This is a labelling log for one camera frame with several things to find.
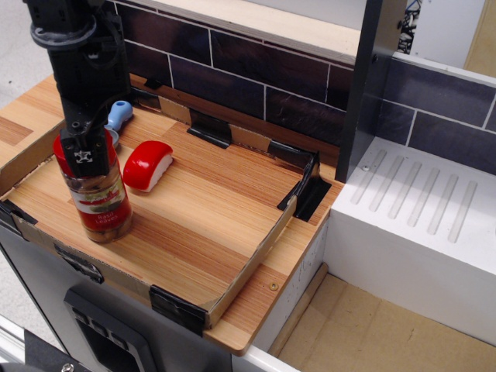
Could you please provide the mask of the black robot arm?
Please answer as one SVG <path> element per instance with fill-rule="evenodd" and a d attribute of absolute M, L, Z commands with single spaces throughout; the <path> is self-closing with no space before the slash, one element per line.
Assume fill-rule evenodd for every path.
<path fill-rule="evenodd" d="M 34 42 L 47 50 L 66 126 L 60 145 L 74 177 L 109 173 L 109 109 L 131 90 L 122 21 L 101 1 L 28 1 Z"/>

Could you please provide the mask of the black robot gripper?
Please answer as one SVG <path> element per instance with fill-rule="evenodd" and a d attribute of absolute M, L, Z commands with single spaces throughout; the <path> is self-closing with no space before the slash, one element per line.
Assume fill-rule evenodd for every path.
<path fill-rule="evenodd" d="M 109 135 L 99 126 L 109 106 L 130 93 L 121 18 L 37 15 L 31 35 L 47 50 L 62 102 L 67 128 L 58 136 L 60 169 L 73 178 L 106 176 Z"/>

